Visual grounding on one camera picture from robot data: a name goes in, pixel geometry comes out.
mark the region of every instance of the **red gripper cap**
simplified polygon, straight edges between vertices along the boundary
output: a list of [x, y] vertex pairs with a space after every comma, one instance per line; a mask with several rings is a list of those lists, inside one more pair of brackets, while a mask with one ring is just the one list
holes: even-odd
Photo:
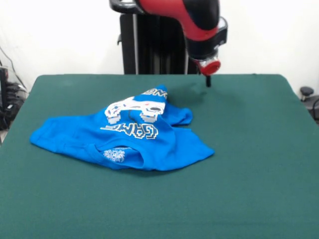
[[218, 69], [220, 68], [220, 61], [214, 60], [208, 63], [206, 66], [201, 66], [201, 64], [199, 63], [199, 68], [204, 76], [210, 76], [218, 71]]

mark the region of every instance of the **black cable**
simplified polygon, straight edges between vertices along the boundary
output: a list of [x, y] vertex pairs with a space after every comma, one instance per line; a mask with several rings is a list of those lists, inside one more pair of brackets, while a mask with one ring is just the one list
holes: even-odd
[[13, 62], [12, 62], [11, 58], [8, 57], [8, 55], [4, 52], [4, 50], [2, 49], [1, 46], [0, 46], [0, 50], [1, 50], [1, 52], [4, 54], [4, 56], [10, 61], [11, 66], [12, 66], [12, 70], [13, 70], [13, 72], [15, 73], [15, 76], [17, 77], [17, 79], [19, 80], [19, 82], [21, 83], [21, 85], [26, 89], [25, 84], [22, 82], [22, 80], [21, 80], [20, 77], [17, 75], [17, 73], [16, 73], [16, 71], [15, 71], [15, 69], [14, 69], [14, 65], [13, 65]]
[[319, 120], [319, 119], [317, 119], [317, 116], [316, 116], [316, 104], [319, 102], [319, 99], [318, 100], [316, 100], [315, 102], [314, 102], [314, 104], [313, 104], [313, 114], [314, 114], [314, 119], [315, 120]]

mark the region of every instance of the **fabric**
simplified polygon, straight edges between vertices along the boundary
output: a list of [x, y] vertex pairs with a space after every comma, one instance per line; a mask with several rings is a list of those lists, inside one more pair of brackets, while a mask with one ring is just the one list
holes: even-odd
[[[39, 77], [0, 147], [0, 239], [314, 239], [319, 128], [280, 75]], [[113, 170], [29, 142], [164, 84], [215, 150], [175, 171]]]
[[31, 143], [112, 169], [169, 171], [189, 166], [214, 151], [187, 128], [190, 109], [167, 102], [161, 85], [110, 104], [96, 114], [48, 119]]

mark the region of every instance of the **shirt sleeve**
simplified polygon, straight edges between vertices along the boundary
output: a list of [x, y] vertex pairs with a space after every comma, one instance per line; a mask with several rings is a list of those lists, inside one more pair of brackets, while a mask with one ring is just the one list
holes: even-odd
[[187, 125], [193, 119], [193, 114], [188, 108], [178, 108], [166, 103], [163, 119], [170, 125]]

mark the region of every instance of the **small white logo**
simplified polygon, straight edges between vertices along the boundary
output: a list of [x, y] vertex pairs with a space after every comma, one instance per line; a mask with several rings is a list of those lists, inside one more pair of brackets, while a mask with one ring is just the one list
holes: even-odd
[[117, 163], [123, 163], [125, 159], [125, 151], [120, 149], [105, 150], [103, 155], [109, 160]]

